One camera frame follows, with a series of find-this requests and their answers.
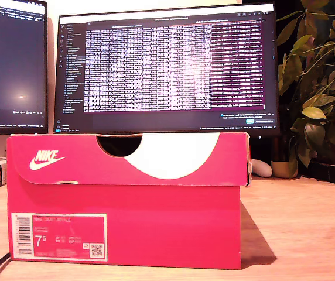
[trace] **plant pot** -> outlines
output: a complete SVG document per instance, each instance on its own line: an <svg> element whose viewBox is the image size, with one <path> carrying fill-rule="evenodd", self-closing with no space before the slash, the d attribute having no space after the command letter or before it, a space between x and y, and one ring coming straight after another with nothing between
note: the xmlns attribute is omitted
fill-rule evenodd
<svg viewBox="0 0 335 281"><path fill-rule="evenodd" d="M308 166L307 175L318 180L335 183L335 165L311 161Z"/></svg>
<svg viewBox="0 0 335 281"><path fill-rule="evenodd" d="M281 177L283 179L290 178L290 167L288 161L271 161L271 167L273 171L273 176ZM298 169L296 169L292 177L296 177L297 175Z"/></svg>

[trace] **computer monitor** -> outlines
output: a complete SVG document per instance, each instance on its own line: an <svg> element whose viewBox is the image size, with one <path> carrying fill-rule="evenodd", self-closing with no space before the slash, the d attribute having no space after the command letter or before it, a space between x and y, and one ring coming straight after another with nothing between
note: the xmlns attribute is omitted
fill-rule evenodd
<svg viewBox="0 0 335 281"><path fill-rule="evenodd" d="M47 133L46 3L0 0L0 134Z"/></svg>
<svg viewBox="0 0 335 281"><path fill-rule="evenodd" d="M279 132L273 3L64 15L55 133Z"/></svg>

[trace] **potted plant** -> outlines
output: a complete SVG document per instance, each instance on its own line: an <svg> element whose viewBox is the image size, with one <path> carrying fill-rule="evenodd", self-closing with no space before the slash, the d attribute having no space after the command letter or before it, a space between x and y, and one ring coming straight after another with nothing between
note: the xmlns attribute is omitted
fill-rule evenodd
<svg viewBox="0 0 335 281"><path fill-rule="evenodd" d="M330 0L301 0L303 11L280 20L293 18L281 31L277 45L285 43L294 30L297 41L278 66L279 95L293 88L287 106L289 119L290 175L298 162L312 172L320 163L316 178L333 181L335 172L335 15L322 11ZM329 21L331 28L320 29Z"/></svg>

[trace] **wooden desk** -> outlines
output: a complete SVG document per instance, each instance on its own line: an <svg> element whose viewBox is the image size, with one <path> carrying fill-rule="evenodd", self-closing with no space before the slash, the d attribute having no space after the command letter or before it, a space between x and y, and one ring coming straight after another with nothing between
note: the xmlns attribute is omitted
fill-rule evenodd
<svg viewBox="0 0 335 281"><path fill-rule="evenodd" d="M0 258L9 252L0 187ZM335 280L335 184L254 179L241 190L242 270L9 262L0 280Z"/></svg>

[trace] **white swoosh graphic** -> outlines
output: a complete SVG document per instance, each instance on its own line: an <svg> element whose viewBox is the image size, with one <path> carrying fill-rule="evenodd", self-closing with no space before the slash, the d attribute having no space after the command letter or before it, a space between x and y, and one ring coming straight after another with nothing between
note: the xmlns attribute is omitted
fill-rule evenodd
<svg viewBox="0 0 335 281"><path fill-rule="evenodd" d="M66 158L66 157L61 157L61 158L57 158L57 159L52 159L52 160L50 160L50 161L43 162L43 163L35 163L35 158L33 158L33 159L31 160L31 163L29 163L29 168L30 168L31 170L36 171L36 170L39 170L39 169L41 169L41 168L44 168L44 167L46 167L46 166L48 166L48 165L50 165L50 164L53 164L54 162L57 162L57 161L59 161L59 160L62 160L62 159L64 159L64 158Z"/></svg>

